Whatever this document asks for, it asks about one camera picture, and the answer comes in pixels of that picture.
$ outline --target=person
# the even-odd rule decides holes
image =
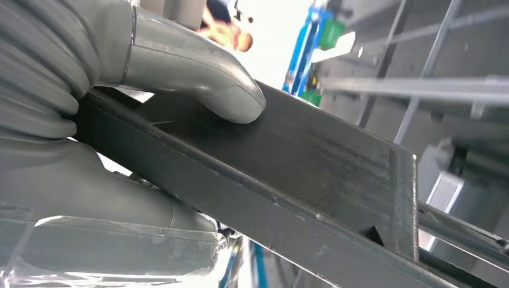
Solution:
[[[221,0],[207,0],[197,33],[240,52],[248,51],[253,45],[251,34],[232,21],[227,6]]]

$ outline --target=blue frame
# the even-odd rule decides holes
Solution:
[[[318,48],[325,22],[332,14],[321,7],[310,7],[306,21],[301,28],[295,43],[294,52],[283,84],[283,91],[300,97],[306,87],[311,56]]]

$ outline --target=steel beam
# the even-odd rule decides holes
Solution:
[[[419,203],[420,229],[442,241],[509,273],[509,256],[489,232],[482,231],[427,204]]]
[[[141,107],[147,108],[144,119],[93,91],[73,118],[76,138],[335,286],[472,287],[430,272],[354,226],[387,219],[394,220],[390,229],[415,225],[411,216],[380,213],[408,210],[404,198],[384,196],[390,191],[415,201],[408,187],[411,155],[283,92],[261,88],[267,110],[247,125],[220,119],[189,95],[154,96]],[[364,194],[366,184],[376,186]],[[373,213],[378,219],[371,219]],[[412,247],[411,237],[395,239],[400,236],[406,240],[398,245]]]

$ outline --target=green component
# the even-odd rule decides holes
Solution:
[[[302,93],[302,99],[311,102],[316,107],[320,107],[320,101],[322,100],[322,96],[316,90],[306,90]]]
[[[336,42],[343,32],[345,31],[345,23],[336,21],[334,19],[327,19],[324,25],[324,31],[320,38],[320,45],[322,50],[328,50],[336,46]]]

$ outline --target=metal rod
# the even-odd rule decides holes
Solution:
[[[428,58],[426,59],[426,63],[424,64],[423,72],[421,73],[421,78],[431,76],[433,69],[435,67],[436,61],[438,59],[438,55],[440,55],[440,51],[442,50],[442,46],[444,45],[445,39],[447,39],[447,35],[449,32],[449,26],[451,22],[456,17],[456,13],[458,12],[461,6],[461,0],[451,0],[451,4],[445,13],[444,19],[440,24],[440,28],[435,37],[435,42],[433,42],[433,46],[431,47]],[[403,120],[401,121],[401,125],[396,134],[396,138],[394,139],[394,143],[401,144],[403,138],[405,137],[406,132],[408,131],[408,127],[412,123],[412,118],[414,117],[417,108],[419,107],[420,97],[418,95],[414,95],[410,100],[410,104],[406,109],[405,115],[403,116]]]
[[[501,253],[502,247],[480,229],[440,211],[419,203],[419,227],[442,241],[471,254],[505,272],[509,272],[509,256]]]
[[[492,81],[485,78],[470,79],[322,79],[320,88],[325,91],[345,91],[390,95],[409,98],[419,95],[421,99],[446,102],[472,103],[482,101],[497,105],[509,105],[509,80]]]
[[[497,7],[494,9],[489,9],[486,11],[472,13],[469,15],[465,15],[462,17],[458,17],[451,22],[449,30],[455,30],[471,25],[481,24],[485,22],[490,22],[494,20],[499,20],[509,17],[509,5],[503,5],[501,7]],[[392,39],[392,43],[399,43],[404,41],[413,40],[416,38],[421,38],[429,35],[433,35],[438,32],[440,29],[440,23],[431,24],[422,28],[418,28],[409,32],[401,33],[399,35],[395,35]],[[378,54],[380,53],[380,49],[377,47],[383,47],[386,44],[386,38],[377,39],[374,41],[369,41],[363,44],[356,45],[352,49],[352,53],[357,53],[359,49],[362,47],[364,50],[364,54]]]
[[[389,32],[389,35],[385,41],[385,52],[382,57],[382,61],[380,61],[378,71],[376,73],[376,78],[384,78],[387,74],[397,45],[395,42],[393,42],[393,37],[399,35],[403,31],[406,19],[408,18],[408,14],[410,14],[410,11],[412,10],[413,1],[414,0],[402,0],[401,4],[399,5],[399,9],[394,18],[391,31]],[[371,112],[373,111],[373,106],[375,105],[376,98],[370,97],[369,95],[363,95],[362,98],[364,103],[361,107],[361,111],[359,117],[357,118],[356,124],[361,128],[366,128]]]

